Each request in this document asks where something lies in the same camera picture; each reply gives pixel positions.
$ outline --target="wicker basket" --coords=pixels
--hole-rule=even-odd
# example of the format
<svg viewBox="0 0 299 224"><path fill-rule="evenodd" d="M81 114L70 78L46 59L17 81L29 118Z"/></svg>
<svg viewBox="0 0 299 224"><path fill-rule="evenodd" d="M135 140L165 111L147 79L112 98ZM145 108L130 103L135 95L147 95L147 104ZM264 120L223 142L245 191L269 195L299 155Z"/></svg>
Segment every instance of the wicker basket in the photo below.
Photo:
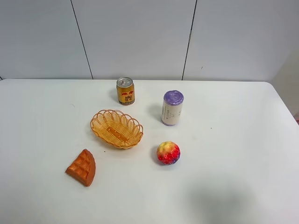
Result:
<svg viewBox="0 0 299 224"><path fill-rule="evenodd" d="M101 110L90 121L93 133L116 148L131 148L143 136L143 126L121 111Z"/></svg>

